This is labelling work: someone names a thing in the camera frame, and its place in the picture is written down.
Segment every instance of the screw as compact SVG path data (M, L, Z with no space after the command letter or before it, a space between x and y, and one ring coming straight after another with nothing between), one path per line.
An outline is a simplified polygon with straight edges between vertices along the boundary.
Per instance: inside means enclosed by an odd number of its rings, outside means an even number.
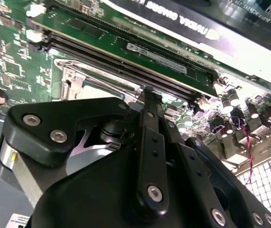
M271 224L271 216L268 214L264 214L264 216L266 217L267 221Z
M64 143L68 139L66 133L61 130L51 131L50 138L57 143Z
M217 209L212 209L212 216L214 218L214 220L222 227L225 226L225 217L223 216L223 214L217 210Z
M151 112L147 112L147 115L149 115L150 117L154 117L155 115Z
M121 109L124 109L124 110L127 109L126 106L125 106L124 104L119 104L118 106L119 106Z
M173 123L173 122L168 121L168 125L169 125L170 127L174 127L174 123Z
M256 221L259 225L263 225L263 220L262 220L262 218L261 218L256 212L253 212L253 216L254 216L255 221Z
M26 124L26 125L29 125L29 126L37 126L40 124L40 119L38 116L35 116L35 115L25 115L23 118L22 118L23 122Z
M156 187L154 185L150 185L147 188L147 192L148 192L148 195L150 196L150 198L153 201L161 202L161 200L162 200L162 192L158 187Z
M195 140L194 144L196 144L197 146L201 146L201 143L198 140Z

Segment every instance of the black plastic lever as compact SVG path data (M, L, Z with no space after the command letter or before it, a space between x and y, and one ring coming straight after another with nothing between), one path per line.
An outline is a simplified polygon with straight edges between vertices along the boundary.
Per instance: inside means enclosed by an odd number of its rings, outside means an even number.
M169 206L166 174L164 137L159 133L159 118L156 104L161 97L145 89L144 109L140 113L138 170L136 178L135 208L142 219L156 220L164 216Z
M185 141L185 145L192 147L198 158L211 171L213 189L237 227L271 228L271 213L216 158L202 141L189 138Z
M129 106L113 97L100 98L98 102L88 99L21 104L8 111L2 133L15 150L43 165L55 167L68 159L76 146L77 131L85 130L86 120L90 119L90 126L99 125L113 118L124 118L129 113ZM33 116L38 118L39 124L31 123L35 121ZM54 141L51 137L54 130L64 133L66 139Z

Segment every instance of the electrolytic capacitor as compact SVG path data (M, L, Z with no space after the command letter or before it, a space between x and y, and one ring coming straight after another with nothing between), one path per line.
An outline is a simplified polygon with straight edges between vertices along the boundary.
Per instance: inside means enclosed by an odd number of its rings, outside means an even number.
M225 128L227 134L233 133L232 125L229 121L224 122L224 128Z
M221 137L222 137L222 138L226 138L226 137L227 137L227 133L226 133L225 128L223 128L223 129L220 131L220 134L221 134Z
M259 114L254 104L249 104L248 109L252 119L258 118Z
M233 110L233 106L228 98L222 98L223 113L228 114Z
M190 115L186 115L183 118L185 127L191 127L193 125L192 117Z
M266 107L266 108L264 109L264 111L265 111L266 118L267 118L268 120L271 120L271 106Z
M232 90L229 95L229 100L232 106L237 106L240 104L239 96L235 90Z
M177 124L178 131L183 134L186 132L186 127L184 123L178 123Z

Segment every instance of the silver metal part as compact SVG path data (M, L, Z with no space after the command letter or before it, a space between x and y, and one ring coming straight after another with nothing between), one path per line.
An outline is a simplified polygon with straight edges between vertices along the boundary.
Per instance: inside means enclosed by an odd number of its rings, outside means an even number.
M253 164L254 167L268 161L271 159L271 136L264 140L262 143L255 145L252 149L253 153ZM243 164L237 171L236 175L240 175L250 169L250 165L248 162Z
M1 163L9 169L12 169L14 164L14 156L16 150L10 147L5 140L2 142L1 150L0 150L0 161Z
M167 123L168 123L168 125L169 125L170 127L174 127L174 123L173 123L173 122L168 121Z
M261 218L256 212L253 212L253 217L254 217L255 221L256 221L259 225L263 225L263 220L262 220L262 218Z
M161 190L154 186L154 185L150 185L148 188L147 188L147 192L148 192L148 195L150 196L150 198L155 201L155 202L161 202L163 196L162 196L162 192Z
M150 117L154 117L155 115L152 114L151 112L147 112L147 115L149 115Z
M22 118L23 122L26 124L26 125L29 125L29 126L37 126L40 124L40 118L36 115L25 115L23 118Z
M198 140L195 140L194 143L195 143L197 146L201 146L201 143L200 143Z
M214 220L215 220L220 226L222 226L222 227L225 226L225 223L226 223L225 217L223 216L223 214L222 214L219 210L217 210L217 209L215 209L215 208L212 209L212 216L213 216Z
M48 187L67 176L65 165L52 169L40 165L11 148L5 141L0 150L0 159L13 171L33 207Z
M267 219L267 221L271 224L271 216L268 214L264 214L264 216Z
M64 143L68 139L66 133L61 130L51 131L50 138L57 143Z

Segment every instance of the cable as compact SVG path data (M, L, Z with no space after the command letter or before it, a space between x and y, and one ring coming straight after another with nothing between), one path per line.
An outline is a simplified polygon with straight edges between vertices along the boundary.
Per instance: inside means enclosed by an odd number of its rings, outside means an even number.
M251 150L251 141L250 141L250 137L246 131L246 127L245 125L243 126L243 133L246 135L246 141L247 141L247 145L248 145L248 153L250 155L250 176L248 181L245 184L251 184L252 183L252 176L253 176L253 153Z

